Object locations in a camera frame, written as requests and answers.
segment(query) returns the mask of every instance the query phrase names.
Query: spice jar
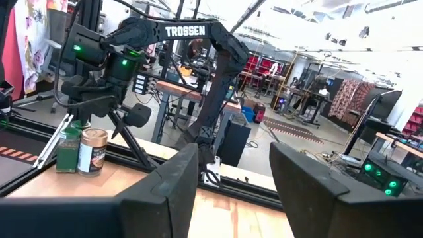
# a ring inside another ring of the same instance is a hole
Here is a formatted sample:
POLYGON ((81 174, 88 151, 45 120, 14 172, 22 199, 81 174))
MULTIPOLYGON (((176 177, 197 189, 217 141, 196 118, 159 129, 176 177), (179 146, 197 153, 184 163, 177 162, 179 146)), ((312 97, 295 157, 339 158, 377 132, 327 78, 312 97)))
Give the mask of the spice jar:
POLYGON ((100 174, 106 157, 107 139, 106 130, 98 128, 83 130, 78 158, 78 173, 87 177, 95 177, 100 174))
POLYGON ((79 138, 81 130, 66 128, 60 131, 60 140, 57 147, 56 172, 74 173, 78 164, 79 138))

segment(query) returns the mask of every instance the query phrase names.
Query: blue bin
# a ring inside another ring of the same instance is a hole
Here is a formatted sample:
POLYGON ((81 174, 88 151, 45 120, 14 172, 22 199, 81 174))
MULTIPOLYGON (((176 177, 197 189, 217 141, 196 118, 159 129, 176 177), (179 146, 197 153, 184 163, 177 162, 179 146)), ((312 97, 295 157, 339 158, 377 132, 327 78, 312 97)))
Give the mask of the blue bin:
POLYGON ((254 120, 255 114, 251 108, 243 106, 243 109, 241 110, 241 112, 244 114, 248 122, 252 122, 254 120))

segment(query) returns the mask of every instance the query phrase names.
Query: black aluminum frame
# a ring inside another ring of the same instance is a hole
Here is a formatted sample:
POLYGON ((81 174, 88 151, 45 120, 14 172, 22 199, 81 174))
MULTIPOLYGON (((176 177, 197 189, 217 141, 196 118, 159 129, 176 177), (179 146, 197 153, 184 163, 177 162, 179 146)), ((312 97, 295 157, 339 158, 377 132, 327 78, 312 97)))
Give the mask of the black aluminum frame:
MULTIPOLYGON (((14 116, 10 118, 10 123, 7 129, 20 136, 29 137, 46 143, 56 130, 53 126, 35 122, 21 116, 14 116)), ((163 158, 153 155, 150 155, 150 157, 158 162, 158 164, 162 164, 166 161, 163 158)), ((106 161, 145 173, 150 173, 153 170, 151 167, 141 165, 139 161, 134 158, 132 151, 128 148, 111 143, 107 146, 106 161)), ((56 163, 55 159, 51 160, 42 169, 30 169, 7 184, 0 186, 0 197, 7 196, 16 189, 20 188, 34 177, 50 168, 54 165, 54 163, 56 163)), ((203 182, 198 183, 198 188, 243 200, 245 202, 250 202, 259 206, 264 206, 266 208, 283 210, 278 194, 273 190, 248 184, 225 176, 221 176, 221 182, 223 184, 222 188, 205 185, 203 182)))

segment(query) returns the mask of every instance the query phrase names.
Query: wooden table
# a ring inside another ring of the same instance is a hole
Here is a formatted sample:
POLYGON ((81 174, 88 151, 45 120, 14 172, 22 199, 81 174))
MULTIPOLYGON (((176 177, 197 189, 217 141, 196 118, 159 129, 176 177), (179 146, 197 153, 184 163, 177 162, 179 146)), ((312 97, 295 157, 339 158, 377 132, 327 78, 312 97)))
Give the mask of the wooden table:
MULTIPOLYGON (((381 139, 382 139, 382 140, 377 140, 377 141, 375 142, 375 144, 373 145, 373 148, 374 148, 375 150, 378 150, 378 151, 380 151, 380 149, 382 148, 383 143, 384 143, 385 141, 388 141, 389 143, 392 143, 392 142, 394 141, 394 139, 393 139, 393 138, 390 138, 389 136, 387 136, 387 135, 385 135, 385 134, 383 134, 383 133, 380 133, 380 132, 377 132, 377 133, 376 133, 376 136, 377 136, 378 138, 381 138, 381 139)), ((408 146, 408 145, 406 145, 406 144, 404 144, 404 143, 401 143, 401 142, 399 142, 399 141, 396 141, 396 142, 395 142, 395 145, 396 145, 397 147, 399 147, 399 148, 401 148, 401 149, 403 149, 403 150, 405 150, 405 151, 409 152, 409 153, 412 153, 413 155, 418 156, 419 158, 423 158, 423 153, 422 153, 422 152, 420 152, 419 150, 415 149, 415 148, 412 148, 412 147, 410 147, 410 146, 408 146)))
POLYGON ((260 76, 252 74, 252 73, 248 73, 248 72, 245 72, 245 71, 242 71, 239 74, 242 75, 242 76, 245 76, 245 77, 250 77, 250 78, 253 78, 253 79, 262 80, 262 78, 260 76))
MULTIPOLYGON (((158 91, 163 93, 161 98, 159 112, 157 114, 157 120, 154 125, 153 136, 151 137, 151 142, 160 143, 161 141, 161 134, 160 132, 163 129, 163 123, 166 116, 166 109, 168 107, 169 96, 176 96, 182 99, 189 100, 191 102, 199 103, 202 99, 202 96, 199 92, 192 91, 190 89, 186 89, 184 87, 174 85, 172 83, 167 83, 164 81, 158 81, 156 84, 156 88, 158 91)), ((240 113, 241 112, 241 105, 235 104, 232 102, 228 102, 223 109, 223 117, 220 121, 219 130, 216 135, 216 139, 214 141, 214 149, 215 152, 219 149, 221 145, 221 141, 223 140, 223 136, 225 134, 225 128, 228 121, 231 119, 232 114, 240 113)))
MULTIPOLYGON (((380 132, 377 132, 376 133, 376 136, 377 136, 377 139, 376 139, 375 143, 373 144, 373 146, 371 147, 371 150, 372 151, 380 152, 381 149, 382 149, 382 147, 383 147, 383 144, 386 141, 388 141, 389 143, 393 143, 394 142, 394 139, 393 138, 391 138, 391 137, 389 137, 389 136, 387 136, 385 134, 382 134, 380 132)), ((411 147, 411 146, 408 146, 406 144, 403 144, 403 143, 401 143, 399 141, 396 141, 394 143, 394 145, 396 147, 399 147, 399 148, 407 151, 407 154, 405 155, 403 161, 401 161, 401 166, 403 166, 405 168, 412 167, 412 164, 415 161, 423 158, 423 153, 420 152, 419 150, 411 147)))
MULTIPOLYGON (((111 135, 113 131, 108 130, 107 132, 109 135, 110 143, 114 143, 116 145, 120 145, 123 147, 128 147, 123 137, 120 134, 118 134, 114 139, 111 139, 111 135)), ((173 155, 178 153, 178 151, 175 149, 165 147, 150 141, 145 141, 139 138, 136 138, 136 140, 139 146, 143 147, 146 150, 146 152, 150 155, 154 155, 163 159, 170 159, 173 155)), ((275 183, 272 177, 261 175, 251 171, 246 171, 244 169, 236 168, 231 165, 225 165, 225 164, 221 164, 220 169, 221 169, 220 174, 222 176, 227 176, 231 179, 239 179, 241 181, 244 181, 244 178, 247 177, 249 179, 249 184, 261 186, 263 188, 276 191, 275 183)))
MULTIPOLYGON (((142 141, 145 150, 156 156, 169 156, 174 151, 142 141)), ((78 174, 57 174, 54 167, 38 175, 8 198, 57 196, 113 196, 147 174, 106 162, 101 174, 87 178, 78 174)), ((250 177, 258 182, 261 178, 250 177)), ((293 237, 283 212, 263 208, 223 195, 197 189, 190 224, 190 238, 226 237, 293 237)))

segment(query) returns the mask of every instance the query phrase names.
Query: cable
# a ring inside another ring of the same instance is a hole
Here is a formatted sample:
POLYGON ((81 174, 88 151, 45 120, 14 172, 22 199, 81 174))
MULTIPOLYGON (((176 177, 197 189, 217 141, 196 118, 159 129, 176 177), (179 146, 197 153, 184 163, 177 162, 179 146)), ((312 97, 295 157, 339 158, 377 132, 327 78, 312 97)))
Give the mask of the cable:
POLYGON ((153 96, 154 96, 154 94, 153 94, 153 93, 151 93, 151 97, 150 97, 150 99, 149 99, 147 102, 141 102, 141 99, 139 99, 138 94, 137 94, 137 93, 135 93, 135 97, 137 98, 138 102, 139 102, 139 103, 141 103, 141 104, 143 104, 143 105, 147 105, 147 104, 149 104, 149 103, 150 103, 150 101, 151 101, 151 99, 153 98, 153 96))

